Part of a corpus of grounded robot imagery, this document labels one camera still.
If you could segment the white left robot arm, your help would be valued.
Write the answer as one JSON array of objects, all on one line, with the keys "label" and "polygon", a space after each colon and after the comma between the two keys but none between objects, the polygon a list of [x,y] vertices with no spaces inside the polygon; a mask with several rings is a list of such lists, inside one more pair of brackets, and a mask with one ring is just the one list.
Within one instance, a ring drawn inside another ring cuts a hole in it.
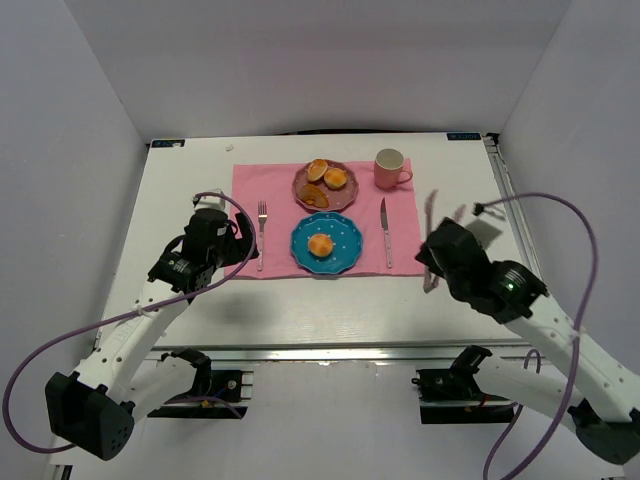
[{"label": "white left robot arm", "polygon": [[136,372],[218,269],[257,255],[255,229],[246,214],[229,218],[216,208],[197,209],[183,235],[167,244],[149,271],[133,318],[118,322],[71,374],[56,373],[47,382],[52,432],[101,460],[110,460],[149,413],[174,398],[209,393],[211,360],[192,348],[163,355],[153,372],[142,376]]}]

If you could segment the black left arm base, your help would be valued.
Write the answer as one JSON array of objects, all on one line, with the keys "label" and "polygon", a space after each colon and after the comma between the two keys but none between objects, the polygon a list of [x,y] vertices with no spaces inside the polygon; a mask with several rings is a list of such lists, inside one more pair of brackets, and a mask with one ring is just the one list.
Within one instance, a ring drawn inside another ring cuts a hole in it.
[{"label": "black left arm base", "polygon": [[190,390],[151,411],[148,418],[167,419],[234,419],[241,420],[248,410],[253,386],[253,373],[239,368],[217,367],[205,360],[203,352],[178,349],[163,353],[165,360],[186,360],[196,368]]}]

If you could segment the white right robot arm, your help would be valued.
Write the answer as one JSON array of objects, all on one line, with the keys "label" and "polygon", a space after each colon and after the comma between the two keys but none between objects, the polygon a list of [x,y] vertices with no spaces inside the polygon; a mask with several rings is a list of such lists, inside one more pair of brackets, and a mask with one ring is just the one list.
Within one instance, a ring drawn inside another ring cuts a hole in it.
[{"label": "white right robot arm", "polygon": [[427,236],[416,259],[445,280],[455,300],[528,341],[573,385],[509,367],[480,347],[466,348],[453,369],[470,373],[484,393],[559,415],[606,462],[625,465],[638,456],[638,375],[582,332],[537,276],[518,262],[490,260],[473,232],[451,218]]}]

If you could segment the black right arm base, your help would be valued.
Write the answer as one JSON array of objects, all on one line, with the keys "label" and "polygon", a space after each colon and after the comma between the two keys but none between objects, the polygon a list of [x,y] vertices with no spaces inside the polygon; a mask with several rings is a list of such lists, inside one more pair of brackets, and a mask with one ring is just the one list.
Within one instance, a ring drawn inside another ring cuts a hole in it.
[{"label": "black right arm base", "polygon": [[480,346],[466,347],[446,369],[416,371],[411,380],[420,401],[423,425],[508,424],[515,407],[503,397],[482,391],[474,375],[492,353]]}]

